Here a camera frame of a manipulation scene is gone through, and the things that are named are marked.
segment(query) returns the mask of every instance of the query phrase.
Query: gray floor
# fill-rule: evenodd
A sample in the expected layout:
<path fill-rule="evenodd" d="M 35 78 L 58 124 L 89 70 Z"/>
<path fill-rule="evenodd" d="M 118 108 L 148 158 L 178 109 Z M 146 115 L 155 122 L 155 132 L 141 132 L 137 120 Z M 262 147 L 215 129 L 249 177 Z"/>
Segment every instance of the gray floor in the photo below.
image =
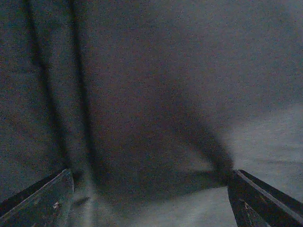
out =
<path fill-rule="evenodd" d="M 272 113 L 229 135 L 236 168 L 303 202 L 303 106 Z M 235 227 L 226 188 L 216 188 L 151 202 L 138 209 L 129 226 Z"/>

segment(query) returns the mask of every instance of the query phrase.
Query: dark vertical stripe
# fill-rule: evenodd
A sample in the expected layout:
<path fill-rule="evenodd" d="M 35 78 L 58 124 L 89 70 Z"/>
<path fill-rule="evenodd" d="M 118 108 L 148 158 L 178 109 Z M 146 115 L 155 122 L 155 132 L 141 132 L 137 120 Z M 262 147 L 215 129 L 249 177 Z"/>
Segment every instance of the dark vertical stripe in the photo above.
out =
<path fill-rule="evenodd" d="M 104 181 L 106 179 L 107 168 L 105 162 L 102 160 L 101 156 L 98 155 L 94 142 L 93 137 L 91 134 L 91 126 L 90 126 L 90 114 L 89 114 L 89 101 L 88 101 L 88 93 L 87 88 L 84 81 L 84 72 L 83 72 L 83 65 L 81 60 L 81 50 L 80 50 L 80 41 L 79 41 L 79 34 L 78 34 L 78 23 L 77 23 L 77 16 L 74 6 L 74 1 L 69 0 L 70 9 L 71 9 L 71 19 L 72 19 L 72 34 L 73 34 L 73 41 L 74 41 L 74 53 L 77 63 L 77 75 L 78 75 L 78 84 L 79 84 L 79 95 L 80 95 L 80 107 L 81 112 L 83 114 L 84 120 L 84 127 L 85 127 L 85 140 L 88 147 L 88 161 L 90 166 L 92 167 L 93 174 L 95 180 L 97 181 Z"/>
<path fill-rule="evenodd" d="M 36 26 L 35 26 L 35 18 L 34 14 L 31 9 L 30 0 L 24 0 L 25 5 L 25 12 L 27 14 L 27 24 L 30 32 L 30 36 L 32 38 L 32 47 L 33 47 L 33 54 L 34 54 L 34 64 L 36 63 L 40 67 L 40 83 L 41 87 L 43 89 L 43 93 L 46 98 L 46 103 L 48 105 L 48 109 L 50 111 L 50 118 L 51 118 L 51 127 L 53 128 L 53 131 L 55 133 L 55 139 L 59 146 L 60 153 L 63 158 L 63 164 L 64 168 L 69 168 L 71 165 L 67 150 L 66 150 L 66 144 L 64 140 L 64 133 L 62 128 L 62 122 L 60 121 L 60 116 L 56 110 L 54 98 L 52 95 L 52 91 L 49 85 L 49 74 L 48 74 L 48 67 L 44 63 L 42 58 L 42 52 L 41 48 L 39 46 L 39 39 L 36 32 Z"/>

